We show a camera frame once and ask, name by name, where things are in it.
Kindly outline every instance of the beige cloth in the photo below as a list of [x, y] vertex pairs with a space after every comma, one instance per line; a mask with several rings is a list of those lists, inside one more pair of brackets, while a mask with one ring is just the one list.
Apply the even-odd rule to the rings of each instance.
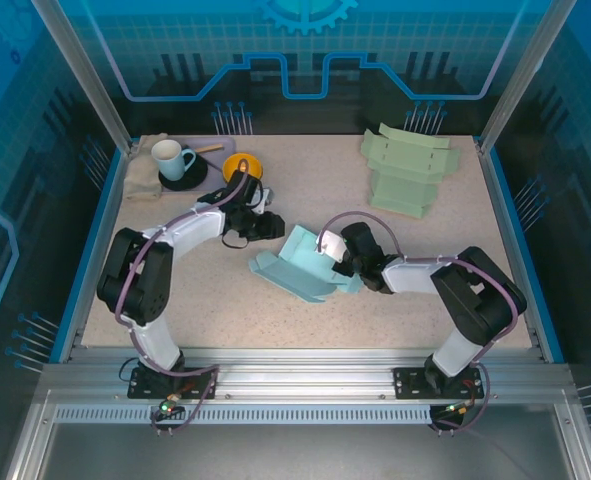
[[167, 137], [166, 133], [142, 135], [137, 154], [128, 164], [124, 178], [124, 200], [157, 200], [162, 195], [162, 184], [157, 176], [159, 168], [151, 149]]

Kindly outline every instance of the blue edge trim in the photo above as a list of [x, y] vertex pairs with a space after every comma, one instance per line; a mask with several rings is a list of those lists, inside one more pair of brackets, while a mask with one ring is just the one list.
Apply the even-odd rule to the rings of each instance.
[[[95, 217], [93, 218], [93, 223], [91, 224], [91, 229], [86, 239], [86, 245], [84, 246], [84, 251], [82, 253], [82, 258], [80, 259], [79, 268], [77, 269], [75, 280], [73, 281], [71, 293], [68, 297], [68, 301], [66, 302], [66, 308], [64, 310], [64, 315], [62, 316], [62, 322], [57, 332], [55, 345], [53, 346], [53, 350], [51, 352], [49, 360], [50, 363], [57, 363], [57, 359], [60, 358], [62, 350], [64, 349], [64, 344], [66, 342], [68, 330], [71, 327], [71, 323], [73, 321], [73, 311], [75, 310], [75, 305], [77, 303], [77, 299], [82, 288], [82, 281], [84, 280], [84, 275], [86, 275], [86, 271], [88, 269], [88, 263], [90, 261], [91, 252], [93, 251], [95, 240], [97, 238], [97, 232], [99, 230], [99, 225], [102, 221], [102, 217], [104, 216], [106, 210], [108, 196], [110, 194], [110, 190], [115, 179], [115, 174], [117, 172], [117, 166], [119, 165], [120, 157], [120, 151], [116, 150], [115, 155], [113, 155], [113, 161], [111, 162], [111, 168], [108, 172], [106, 182], [104, 182], [104, 189], [102, 190], [102, 195], [100, 196], [99, 203], [97, 204]], [[494, 147], [491, 149], [490, 157], [493, 162], [493, 168], [497, 173], [497, 179], [499, 181], [499, 186], [502, 191], [502, 196], [506, 201], [511, 226], [515, 231], [515, 237], [517, 238], [519, 253], [522, 255], [522, 258], [524, 260], [524, 265], [526, 266], [526, 274], [531, 284], [531, 288], [533, 289], [533, 296], [535, 297], [535, 302], [537, 303], [537, 307], [540, 312], [540, 318], [542, 320], [542, 326], [544, 328], [544, 335], [546, 336], [546, 338], [542, 340], [548, 343], [549, 349], [551, 351], [552, 361], [555, 363], [564, 363], [562, 349], [560, 348], [559, 341], [555, 333], [555, 328], [553, 327], [553, 321], [548, 311], [548, 307], [546, 306], [546, 301], [544, 300], [544, 293], [542, 292], [542, 287], [539, 283], [539, 279], [537, 278], [537, 273], [535, 272], [535, 265], [533, 264], [533, 259], [531, 258], [528, 245], [526, 244], [526, 237], [524, 236], [522, 228], [519, 224], [517, 211], [515, 210], [515, 204], [513, 203], [513, 198], [508, 188], [508, 182], [506, 181], [504, 170], [502, 169], [502, 165], [499, 161], [499, 156], [497, 155], [497, 152], [495, 151]]]
[[111, 161], [111, 168], [108, 170], [108, 175], [106, 176], [106, 181], [104, 182], [104, 188], [102, 189], [102, 194], [99, 197], [99, 202], [97, 203], [97, 208], [95, 209], [93, 223], [91, 223], [91, 228], [88, 232], [88, 236], [86, 237], [86, 244], [84, 245], [84, 251], [82, 252], [82, 257], [79, 261], [79, 267], [77, 268], [77, 273], [75, 274], [75, 279], [73, 280], [71, 293], [68, 296], [66, 308], [64, 309], [64, 314], [62, 315], [62, 321], [59, 325], [57, 336], [55, 337], [55, 344], [51, 350], [49, 363], [59, 363], [59, 358], [62, 354], [62, 351], [64, 350], [66, 337], [68, 336], [68, 330], [71, 328], [71, 324], [73, 322], [73, 312], [75, 311], [75, 305], [77, 304], [79, 293], [82, 289], [84, 276], [88, 270], [91, 253], [93, 252], [93, 247], [95, 246], [95, 241], [97, 239], [97, 232], [99, 231], [99, 226], [102, 223], [102, 218], [106, 212], [106, 204], [108, 203], [108, 197], [115, 181], [115, 175], [117, 174], [117, 167], [119, 166], [119, 160], [121, 156], [122, 154], [120, 150], [115, 149], [115, 154], [113, 155], [113, 160]]
[[537, 278], [537, 273], [535, 272], [535, 265], [533, 264], [533, 258], [531, 257], [531, 252], [528, 249], [528, 245], [526, 243], [526, 237], [524, 236], [524, 232], [522, 231], [522, 227], [519, 223], [519, 218], [517, 217], [517, 210], [515, 209], [515, 203], [513, 202], [513, 197], [511, 196], [511, 192], [508, 188], [508, 182], [506, 181], [506, 176], [504, 175], [504, 170], [502, 168], [502, 164], [499, 161], [499, 156], [495, 151], [495, 147], [491, 149], [491, 160], [493, 162], [493, 168], [497, 173], [497, 180], [499, 182], [499, 187], [502, 190], [502, 196], [504, 197], [504, 201], [506, 202], [506, 207], [508, 210], [508, 216], [511, 221], [511, 226], [515, 231], [515, 237], [517, 238], [517, 246], [519, 248], [519, 253], [524, 260], [524, 265], [526, 266], [526, 275], [528, 276], [528, 281], [531, 284], [531, 288], [533, 289], [533, 296], [535, 297], [535, 303], [537, 304], [537, 308], [539, 310], [539, 316], [542, 320], [542, 327], [544, 328], [544, 335], [546, 338], [540, 339], [543, 342], [548, 344], [548, 348], [551, 352], [551, 360], [554, 363], [564, 363], [564, 355], [562, 354], [562, 349], [559, 346], [559, 341], [557, 339], [557, 334], [555, 333], [555, 327], [553, 327], [553, 320], [551, 319], [550, 312], [548, 311], [548, 307], [546, 306], [546, 300], [544, 300], [544, 292], [542, 292], [542, 286], [539, 283], [539, 279]]

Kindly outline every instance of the white mug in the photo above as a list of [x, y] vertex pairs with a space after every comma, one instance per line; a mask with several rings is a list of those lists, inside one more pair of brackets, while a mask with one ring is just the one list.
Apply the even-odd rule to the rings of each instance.
[[[184, 155], [187, 153], [190, 153], [193, 158], [184, 165]], [[182, 150], [182, 146], [178, 142], [168, 139], [161, 140], [153, 145], [151, 154], [157, 162], [161, 174], [171, 182], [182, 178], [197, 158], [197, 154], [190, 148]]]

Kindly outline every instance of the speckled table surface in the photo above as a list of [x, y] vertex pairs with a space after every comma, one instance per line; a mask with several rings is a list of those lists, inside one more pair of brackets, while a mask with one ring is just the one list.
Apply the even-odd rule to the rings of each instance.
[[[257, 156], [263, 183], [275, 192], [269, 210], [286, 221], [318, 232], [346, 210], [380, 216], [397, 233], [409, 256], [457, 254], [477, 245], [506, 272], [508, 260], [471, 137], [453, 137], [461, 149], [460, 168], [439, 186], [437, 200], [421, 220], [368, 206], [370, 170], [359, 153], [362, 137], [240, 136], [237, 150]], [[144, 229], [184, 213], [198, 194], [163, 196], [154, 202], [123, 203], [115, 230]], [[339, 232], [358, 217], [338, 221]], [[385, 252], [393, 252], [386, 232], [373, 226]], [[453, 328], [437, 295], [381, 295], [362, 289], [336, 292], [324, 304], [307, 304], [252, 274], [249, 258], [262, 250], [277, 254], [285, 239], [251, 243], [231, 250], [218, 240], [195, 248], [175, 263], [169, 328], [183, 347], [228, 348], [434, 348]], [[130, 346], [126, 330], [95, 299], [85, 328], [88, 346]], [[528, 348], [520, 321], [496, 348]]]

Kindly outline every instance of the black saucer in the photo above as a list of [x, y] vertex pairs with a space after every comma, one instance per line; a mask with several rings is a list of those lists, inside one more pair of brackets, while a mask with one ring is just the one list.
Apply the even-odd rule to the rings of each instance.
[[[184, 155], [184, 165], [187, 165], [192, 158], [193, 156], [188, 153]], [[200, 155], [197, 155], [193, 165], [186, 170], [184, 176], [179, 180], [169, 180], [162, 175], [162, 172], [158, 173], [159, 181], [162, 185], [174, 192], [181, 192], [182, 190], [190, 190], [191, 188], [198, 187], [204, 180], [206, 180], [206, 175], [208, 175], [208, 163], [204, 160], [204, 157]]]

